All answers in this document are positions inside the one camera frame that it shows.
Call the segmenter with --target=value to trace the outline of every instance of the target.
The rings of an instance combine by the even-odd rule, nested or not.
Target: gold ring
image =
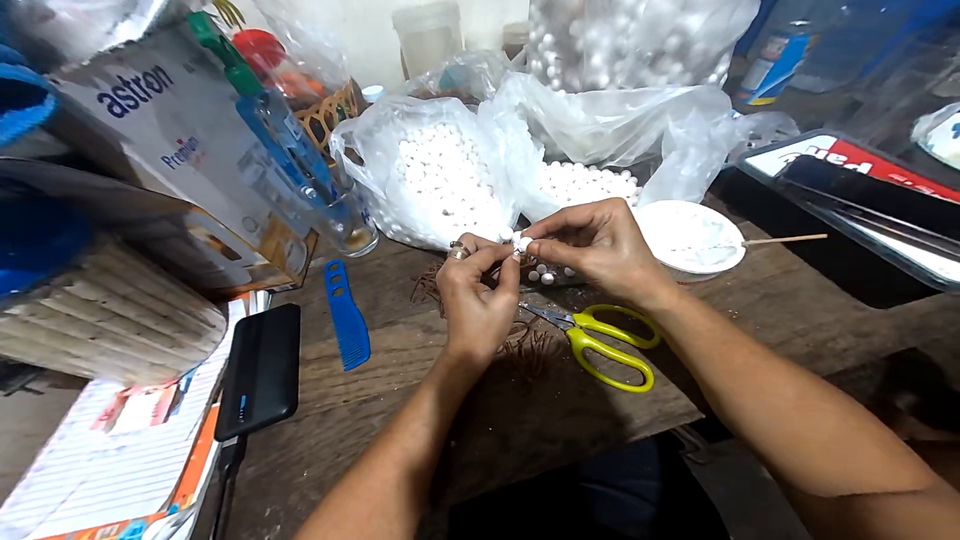
[[[464,253],[467,254],[467,257],[469,257],[470,255],[472,255],[472,253],[470,252],[470,250],[467,249],[467,246],[465,246],[464,243],[461,242],[460,240],[453,240],[452,242],[450,242],[450,248],[452,248],[452,249],[460,248],[460,249],[464,250]]]

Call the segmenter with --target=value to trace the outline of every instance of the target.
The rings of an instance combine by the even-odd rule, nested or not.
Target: wooden stick
[[[796,242],[798,240],[819,240],[821,238],[826,238],[827,234],[805,234],[804,236],[787,236],[786,238],[764,238],[762,240],[746,240],[743,242],[743,247],[753,246],[755,244],[771,244],[774,242]]]

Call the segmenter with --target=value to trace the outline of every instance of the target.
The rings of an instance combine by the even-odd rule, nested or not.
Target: green bottle cap
[[[213,17],[207,12],[192,12],[187,16],[190,29],[200,44],[213,51],[224,63],[224,75],[242,96],[254,96],[263,91],[263,84],[256,78],[250,65],[224,36]]]

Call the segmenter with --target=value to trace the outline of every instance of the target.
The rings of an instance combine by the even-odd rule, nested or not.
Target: blue comb
[[[347,269],[338,258],[324,267],[326,299],[333,315],[333,330],[337,332],[337,346],[344,371],[349,371],[370,359],[370,335],[360,309],[350,296]]]

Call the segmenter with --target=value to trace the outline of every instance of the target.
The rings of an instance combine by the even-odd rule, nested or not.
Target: scissors
[[[626,390],[627,392],[646,392],[654,385],[654,372],[650,369],[650,366],[646,362],[637,358],[636,356],[628,355],[619,349],[615,349],[610,345],[588,335],[584,329],[593,330],[608,335],[610,337],[615,337],[620,341],[629,343],[638,349],[653,349],[654,347],[660,344],[660,335],[657,333],[657,329],[654,326],[653,321],[648,317],[633,311],[632,309],[627,309],[621,306],[612,306],[610,304],[598,304],[596,306],[590,306],[584,309],[580,313],[574,313],[572,315],[567,313],[560,313],[559,311],[554,311],[552,309],[544,309],[543,307],[530,306],[526,302],[520,302],[520,307],[523,307],[527,311],[543,317],[550,324],[559,328],[560,330],[566,333],[566,337],[570,340],[570,347],[573,349],[573,356],[577,358],[577,362],[580,363],[580,366],[587,370],[587,373],[593,375],[597,379],[613,386],[614,388],[619,388],[620,390]],[[598,321],[593,318],[593,313],[597,311],[618,311],[639,319],[643,321],[650,330],[653,331],[654,336],[651,339],[643,339],[642,337],[632,334],[628,331],[621,330],[620,328],[615,327],[614,325],[609,325],[607,323]],[[626,366],[630,366],[640,373],[643,374],[643,384],[636,386],[633,384],[627,384],[626,382],[620,382],[619,380],[611,379],[606,375],[600,373],[597,368],[593,367],[587,359],[584,358],[584,349],[592,349],[593,351],[606,356],[607,358],[620,362]]]

